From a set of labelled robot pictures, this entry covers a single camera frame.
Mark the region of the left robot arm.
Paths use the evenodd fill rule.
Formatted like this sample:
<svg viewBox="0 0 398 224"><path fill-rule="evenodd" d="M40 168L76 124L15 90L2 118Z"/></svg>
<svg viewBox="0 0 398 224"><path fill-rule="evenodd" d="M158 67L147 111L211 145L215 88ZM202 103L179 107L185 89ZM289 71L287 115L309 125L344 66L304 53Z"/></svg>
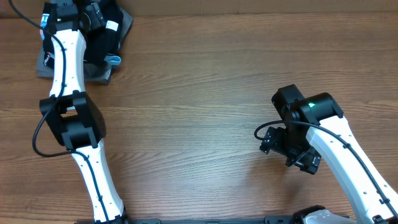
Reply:
<svg viewBox="0 0 398 224"><path fill-rule="evenodd" d="M133 20L113 0L51 1L40 22L38 68L53 80L39 103L42 122L78 164L95 223L128 223L129 217L106 162L105 121L85 82L109 83Z"/></svg>

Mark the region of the black t-shirt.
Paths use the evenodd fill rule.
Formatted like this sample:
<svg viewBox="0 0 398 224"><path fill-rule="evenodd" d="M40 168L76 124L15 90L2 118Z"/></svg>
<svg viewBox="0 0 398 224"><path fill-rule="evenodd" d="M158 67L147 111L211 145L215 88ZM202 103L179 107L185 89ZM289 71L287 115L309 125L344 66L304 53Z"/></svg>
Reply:
<svg viewBox="0 0 398 224"><path fill-rule="evenodd" d="M92 2L99 2L106 25L96 30L84 31L80 27L81 8ZM107 54L116 55L118 53L123 14L115 0L82 0L76 1L76 4L79 12L79 30L86 41L84 62L100 66L104 63L104 58Z"/></svg>

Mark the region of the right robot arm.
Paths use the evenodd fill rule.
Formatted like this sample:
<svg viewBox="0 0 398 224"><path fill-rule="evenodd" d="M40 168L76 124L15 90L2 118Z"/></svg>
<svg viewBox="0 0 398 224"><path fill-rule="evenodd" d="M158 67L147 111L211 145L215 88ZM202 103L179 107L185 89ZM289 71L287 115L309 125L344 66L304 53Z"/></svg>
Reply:
<svg viewBox="0 0 398 224"><path fill-rule="evenodd" d="M291 223L397 223L397 192L377 171L357 142L344 112L329 93L305 98L295 85L279 88L271 99L280 119L264 123L264 153L275 151L286 166L309 174L325 161L346 194L355 218L322 206L295 213Z"/></svg>

